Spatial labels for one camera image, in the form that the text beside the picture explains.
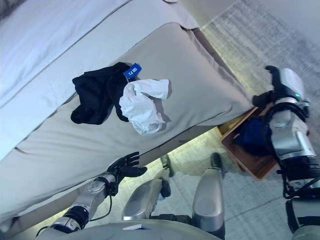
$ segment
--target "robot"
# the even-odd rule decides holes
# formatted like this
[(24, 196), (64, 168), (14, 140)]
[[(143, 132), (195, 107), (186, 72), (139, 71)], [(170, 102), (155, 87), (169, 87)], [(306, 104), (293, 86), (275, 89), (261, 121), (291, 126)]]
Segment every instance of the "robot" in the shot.
[[(307, 136), (305, 123), (309, 102), (303, 82), (291, 69), (267, 66), (272, 75), (272, 91), (253, 97), (253, 104), (274, 105), (263, 118), (267, 146), (277, 160), (283, 180), (283, 197), (287, 199), (288, 226), (292, 240), (320, 239), (320, 162)], [(36, 240), (219, 240), (225, 238), (222, 169), (219, 155), (212, 156), (196, 189), (192, 218), (187, 215), (151, 216), (159, 196), (170, 196), (170, 161), (150, 181), (139, 186), (129, 198), (122, 220), (85, 228), (99, 204), (115, 196), (124, 177), (144, 174), (146, 167), (137, 167), (139, 153), (119, 158), (107, 171), (86, 187), (69, 210), (43, 230)]]

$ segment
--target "black cloth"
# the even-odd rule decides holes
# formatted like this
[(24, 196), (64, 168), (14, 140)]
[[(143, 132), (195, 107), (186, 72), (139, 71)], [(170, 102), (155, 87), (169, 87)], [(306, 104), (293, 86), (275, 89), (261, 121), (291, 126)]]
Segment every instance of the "black cloth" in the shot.
[(128, 83), (123, 72), (129, 68), (129, 65), (118, 62), (113, 66), (87, 71), (74, 78), (72, 82), (79, 95), (80, 105), (72, 112), (71, 120), (76, 124), (100, 125), (115, 106), (119, 119), (128, 122), (128, 118), (122, 115), (119, 100)]
[(253, 117), (240, 129), (239, 136), (233, 140), (243, 149), (256, 156), (270, 155), (263, 132), (262, 117)]

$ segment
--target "wall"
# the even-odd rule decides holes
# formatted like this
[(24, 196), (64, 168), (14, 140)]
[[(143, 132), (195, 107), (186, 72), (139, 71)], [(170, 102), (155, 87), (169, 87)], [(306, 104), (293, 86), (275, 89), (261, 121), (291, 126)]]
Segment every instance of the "wall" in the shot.
[[(270, 12), (296, 28), (320, 47), (320, 0), (260, 0)], [(180, 0), (200, 26), (236, 0)]]

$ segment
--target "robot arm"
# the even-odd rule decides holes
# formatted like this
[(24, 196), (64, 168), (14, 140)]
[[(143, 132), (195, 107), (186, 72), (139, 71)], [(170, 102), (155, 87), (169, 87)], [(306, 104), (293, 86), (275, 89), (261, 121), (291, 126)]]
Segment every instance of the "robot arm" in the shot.
[(146, 167), (135, 167), (139, 162), (139, 152), (134, 152), (119, 158), (110, 165), (103, 175), (97, 177), (78, 196), (68, 211), (44, 230), (37, 240), (52, 240), (62, 235), (73, 233), (85, 228), (95, 215), (98, 206), (108, 196), (118, 193), (119, 183), (124, 177), (138, 177), (143, 175)]
[(307, 136), (309, 102), (299, 76), (288, 68), (267, 66), (273, 91), (253, 98), (253, 104), (274, 106), (264, 116), (266, 142), (280, 166), (283, 197), (293, 240), (320, 239), (320, 163)]

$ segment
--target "white bed sheet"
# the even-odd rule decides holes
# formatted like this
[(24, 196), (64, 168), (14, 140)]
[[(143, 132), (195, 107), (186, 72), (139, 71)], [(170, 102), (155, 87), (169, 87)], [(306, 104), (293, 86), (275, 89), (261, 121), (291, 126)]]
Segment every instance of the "white bed sheet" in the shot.
[[(122, 0), (115, 3), (121, 5), (125, 2)], [(85, 35), (81, 41), (76, 42), (60, 56), (60, 58), (66, 58), (70, 65), (60, 66), (60, 71), (57, 72), (57, 68), (50, 68), (51, 65), (55, 66), (55, 61), (50, 65), (47, 62), (48, 66), (44, 65), (44, 70), (43, 67), (38, 69), (38, 75), (31, 81), (24, 80), (29, 83), (18, 90), (19, 92), (0, 109), (0, 161), (75, 93), (71, 81), (74, 77), (83, 74), (83, 72), (110, 65), (143, 38), (167, 23), (178, 23), (186, 29), (198, 27), (194, 18), (178, 3), (168, 4), (162, 0), (132, 0), (108, 16), (96, 28), (94, 28), (96, 23), (93, 24), (91, 26), (93, 29), (90, 31), (93, 34), (90, 37)], [(103, 37), (106, 46), (108, 46), (109, 55), (107, 57), (99, 56), (100, 51), (95, 46), (95, 39), (92, 36), (95, 35), (94, 32), (97, 28), (105, 29)], [(82, 54), (81, 48), (88, 47), (92, 49), (92, 54), (88, 51)]]
[(114, 10), (130, 0), (27, 0), (0, 21), (0, 107)]

